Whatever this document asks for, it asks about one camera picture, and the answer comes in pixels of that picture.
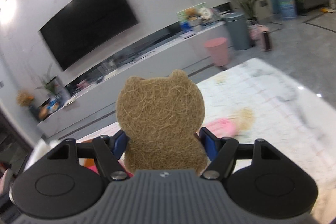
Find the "teddy bear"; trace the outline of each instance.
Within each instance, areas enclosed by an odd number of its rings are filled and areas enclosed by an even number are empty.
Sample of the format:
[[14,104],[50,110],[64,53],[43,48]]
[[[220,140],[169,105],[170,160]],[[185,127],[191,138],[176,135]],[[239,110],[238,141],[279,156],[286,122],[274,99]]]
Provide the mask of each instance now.
[[199,174],[206,168],[206,152],[195,136],[204,120],[204,101],[183,70],[168,77],[128,78],[116,114],[130,138],[127,171],[195,169]]

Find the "black circular pad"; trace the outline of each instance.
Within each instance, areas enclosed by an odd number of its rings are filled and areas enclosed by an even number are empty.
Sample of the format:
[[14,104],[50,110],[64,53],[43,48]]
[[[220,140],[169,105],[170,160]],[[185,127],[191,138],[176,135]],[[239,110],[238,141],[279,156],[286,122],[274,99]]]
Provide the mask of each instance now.
[[226,182],[230,198],[250,213],[285,219],[309,212],[317,197],[314,180],[300,168],[266,164],[233,173]]
[[269,196],[283,196],[294,190],[294,182],[279,174],[261,175],[255,180],[257,189]]
[[101,197],[101,177],[77,160],[42,158],[18,176],[12,187],[15,205],[40,219],[76,215]]
[[36,190],[46,196],[61,196],[70,192],[75,186],[72,177],[63,174],[49,174],[39,178],[36,182]]

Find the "ceiling light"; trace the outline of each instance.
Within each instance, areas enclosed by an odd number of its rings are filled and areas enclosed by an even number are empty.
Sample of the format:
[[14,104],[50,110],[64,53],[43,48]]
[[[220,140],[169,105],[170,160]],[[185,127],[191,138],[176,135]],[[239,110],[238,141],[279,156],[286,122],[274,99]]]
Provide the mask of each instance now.
[[16,8],[16,1],[15,0],[7,0],[1,10],[0,10],[0,21],[1,23],[7,23],[9,22],[15,12]]

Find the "black screen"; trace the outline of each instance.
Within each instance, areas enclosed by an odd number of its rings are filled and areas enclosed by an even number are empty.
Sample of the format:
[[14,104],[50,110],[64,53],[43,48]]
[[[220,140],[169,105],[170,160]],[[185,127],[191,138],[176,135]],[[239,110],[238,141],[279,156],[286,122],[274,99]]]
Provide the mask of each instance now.
[[40,30],[62,69],[137,24],[127,0],[73,0]]

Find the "pink cloth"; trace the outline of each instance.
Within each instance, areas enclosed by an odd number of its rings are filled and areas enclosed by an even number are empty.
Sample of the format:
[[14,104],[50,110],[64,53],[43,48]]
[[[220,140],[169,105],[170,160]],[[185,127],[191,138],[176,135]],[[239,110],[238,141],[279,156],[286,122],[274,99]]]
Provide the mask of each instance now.
[[229,63],[227,52],[228,40],[225,37],[211,39],[204,44],[204,47],[210,53],[212,61],[216,66],[221,67]]
[[204,125],[217,138],[233,137],[236,135],[236,125],[226,118],[220,118]]

